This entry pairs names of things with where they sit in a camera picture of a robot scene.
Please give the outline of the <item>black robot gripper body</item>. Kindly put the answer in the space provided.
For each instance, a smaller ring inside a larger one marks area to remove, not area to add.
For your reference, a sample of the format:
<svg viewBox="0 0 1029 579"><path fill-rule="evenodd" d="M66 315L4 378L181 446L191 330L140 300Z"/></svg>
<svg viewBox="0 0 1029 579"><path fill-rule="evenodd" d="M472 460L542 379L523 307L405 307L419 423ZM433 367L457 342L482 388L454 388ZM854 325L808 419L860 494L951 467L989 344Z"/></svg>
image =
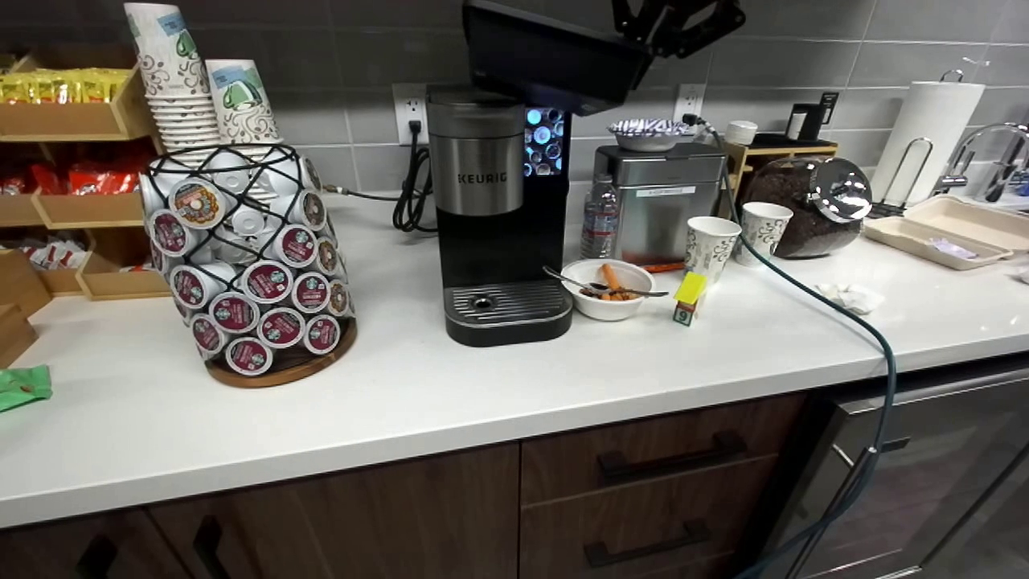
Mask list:
<svg viewBox="0 0 1029 579"><path fill-rule="evenodd" d="M739 0L611 0L611 12L657 59L688 59L747 22Z"/></svg>

